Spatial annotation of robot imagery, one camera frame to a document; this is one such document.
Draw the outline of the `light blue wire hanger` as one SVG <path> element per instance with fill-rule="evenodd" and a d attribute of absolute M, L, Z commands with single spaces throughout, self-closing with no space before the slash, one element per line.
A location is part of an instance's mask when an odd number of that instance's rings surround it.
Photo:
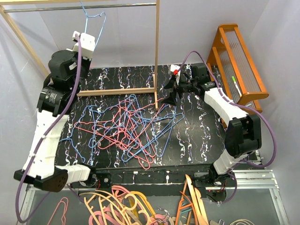
<path fill-rule="evenodd" d="M 106 23 L 106 13 L 105 11 L 97 12 L 96 14 L 91 14 L 88 12 L 87 6 L 84 5 L 83 1 L 80 0 L 81 8 L 84 12 L 85 16 L 85 25 L 84 25 L 84 32 L 96 35 L 95 36 L 95 47 L 97 48 L 98 43 L 102 37 L 102 33 Z"/>

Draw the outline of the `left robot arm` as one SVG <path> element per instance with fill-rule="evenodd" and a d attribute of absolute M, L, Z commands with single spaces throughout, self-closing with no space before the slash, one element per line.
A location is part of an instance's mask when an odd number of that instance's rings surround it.
<path fill-rule="evenodd" d="M 52 54 L 50 74 L 44 81 L 37 102 L 37 126 L 29 156 L 14 179 L 48 192 L 59 192 L 66 185 L 82 182 L 96 184 L 93 168 L 85 163 L 55 166 L 61 132 L 67 122 L 75 97 L 80 91 L 80 78 L 86 78 L 95 50 L 95 37 L 75 31 L 72 49 Z"/>

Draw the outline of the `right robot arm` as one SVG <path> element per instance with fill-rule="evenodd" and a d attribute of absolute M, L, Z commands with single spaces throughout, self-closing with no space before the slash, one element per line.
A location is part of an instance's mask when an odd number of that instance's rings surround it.
<path fill-rule="evenodd" d="M 232 170 L 249 154 L 262 145 L 261 121 L 259 116 L 250 115 L 233 102 L 211 81 L 209 70 L 203 63 L 191 66 L 191 76 L 181 72 L 180 67 L 171 65 L 169 82 L 164 89 L 170 89 L 170 94 L 162 102 L 176 105 L 177 99 L 184 93 L 194 93 L 208 104 L 224 121 L 225 149 L 221 156 L 210 165 L 207 173 L 194 175 L 194 179 L 206 184 L 220 186 L 233 174 Z"/>

